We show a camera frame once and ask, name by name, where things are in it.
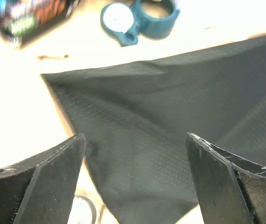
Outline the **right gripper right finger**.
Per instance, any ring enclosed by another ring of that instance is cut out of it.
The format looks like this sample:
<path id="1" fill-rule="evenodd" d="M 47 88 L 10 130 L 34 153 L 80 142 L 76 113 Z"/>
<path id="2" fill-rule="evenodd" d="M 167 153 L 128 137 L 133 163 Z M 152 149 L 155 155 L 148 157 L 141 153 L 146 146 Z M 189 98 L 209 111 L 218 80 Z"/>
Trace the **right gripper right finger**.
<path id="1" fill-rule="evenodd" d="M 266 224 L 266 167 L 189 133 L 188 161 L 206 224 Z"/>

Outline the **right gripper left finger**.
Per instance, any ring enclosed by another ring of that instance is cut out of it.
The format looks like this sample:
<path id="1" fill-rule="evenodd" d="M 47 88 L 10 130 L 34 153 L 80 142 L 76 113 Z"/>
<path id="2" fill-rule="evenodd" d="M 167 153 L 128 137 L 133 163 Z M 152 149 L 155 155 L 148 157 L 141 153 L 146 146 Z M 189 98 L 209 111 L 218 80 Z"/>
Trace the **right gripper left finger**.
<path id="1" fill-rule="evenodd" d="M 78 134 L 0 168 L 0 224 L 66 224 L 85 147 Z"/>

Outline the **black poker chip case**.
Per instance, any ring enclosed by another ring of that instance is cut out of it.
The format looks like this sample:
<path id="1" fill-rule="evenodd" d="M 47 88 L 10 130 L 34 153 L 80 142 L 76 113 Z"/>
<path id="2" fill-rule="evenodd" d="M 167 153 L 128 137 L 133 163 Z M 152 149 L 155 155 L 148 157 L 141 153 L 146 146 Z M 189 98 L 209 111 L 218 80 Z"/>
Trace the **black poker chip case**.
<path id="1" fill-rule="evenodd" d="M 0 37 L 14 48 L 69 19 L 79 0 L 0 0 Z"/>

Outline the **steel pet bowl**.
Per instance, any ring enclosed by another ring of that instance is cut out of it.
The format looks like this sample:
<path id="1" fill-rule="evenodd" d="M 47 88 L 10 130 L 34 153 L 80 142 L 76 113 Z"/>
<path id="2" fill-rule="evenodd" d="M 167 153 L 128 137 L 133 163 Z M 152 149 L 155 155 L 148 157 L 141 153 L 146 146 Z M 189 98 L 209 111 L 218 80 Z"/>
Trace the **steel pet bowl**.
<path id="1" fill-rule="evenodd" d="M 98 224 L 99 210 L 84 194 L 75 194 L 67 224 Z"/>

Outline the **teal pet bowl stand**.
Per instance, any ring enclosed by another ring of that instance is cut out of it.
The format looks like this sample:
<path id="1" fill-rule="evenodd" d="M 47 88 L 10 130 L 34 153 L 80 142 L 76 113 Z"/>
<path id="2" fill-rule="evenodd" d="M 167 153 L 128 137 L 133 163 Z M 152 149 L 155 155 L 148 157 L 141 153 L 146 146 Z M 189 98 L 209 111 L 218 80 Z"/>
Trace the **teal pet bowl stand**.
<path id="1" fill-rule="evenodd" d="M 137 33 L 141 33 L 152 39 L 164 39 L 168 37 L 180 14 L 180 10 L 176 7 L 174 1 L 161 1 L 162 5 L 170 10 L 170 14 L 163 18 L 153 17 L 147 14 L 142 8 L 143 2 L 146 2 L 146 0 L 136 0 L 129 6 L 134 16 Z"/>

